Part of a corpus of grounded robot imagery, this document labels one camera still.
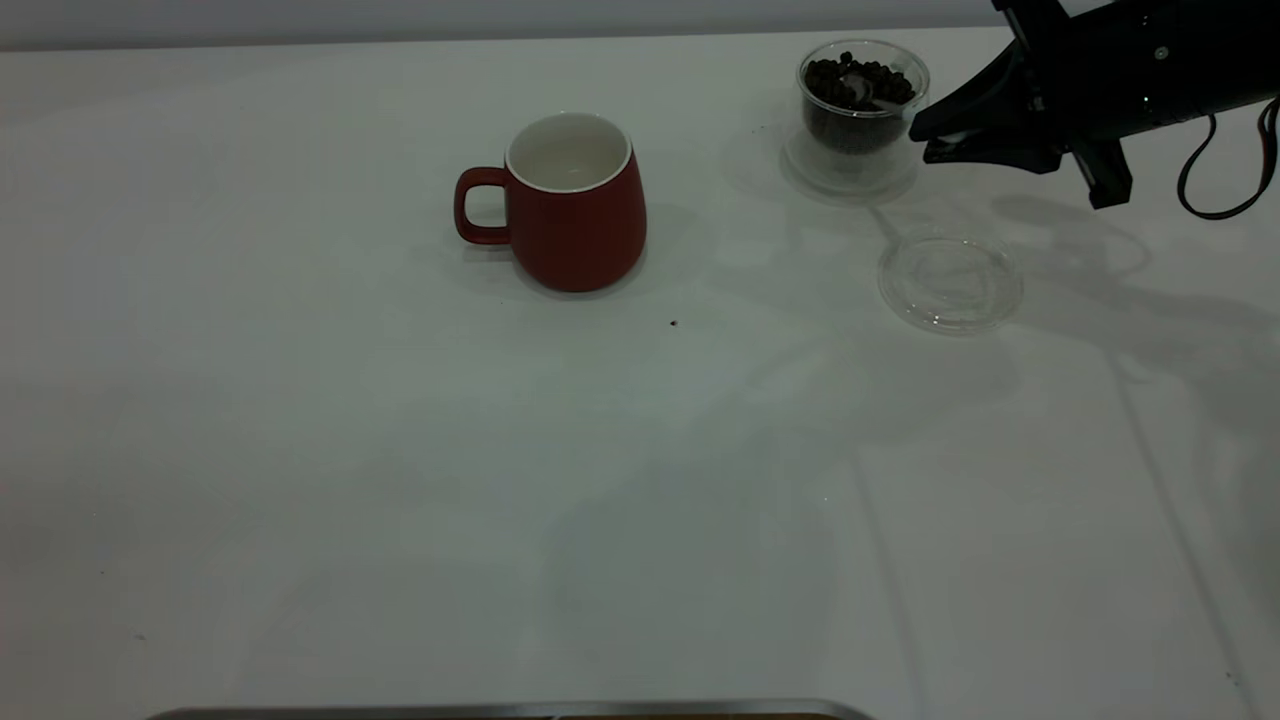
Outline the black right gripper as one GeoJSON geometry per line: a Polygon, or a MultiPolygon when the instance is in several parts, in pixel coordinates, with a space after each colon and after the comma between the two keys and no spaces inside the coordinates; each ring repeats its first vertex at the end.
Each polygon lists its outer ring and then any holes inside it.
{"type": "Polygon", "coordinates": [[[1115,1],[1070,15],[1060,1],[996,1],[1012,31],[960,88],[916,114],[927,164],[984,164],[1037,176],[1080,169],[1094,209],[1129,201],[1125,137],[1204,114],[1190,77],[1210,1],[1115,1]]]}

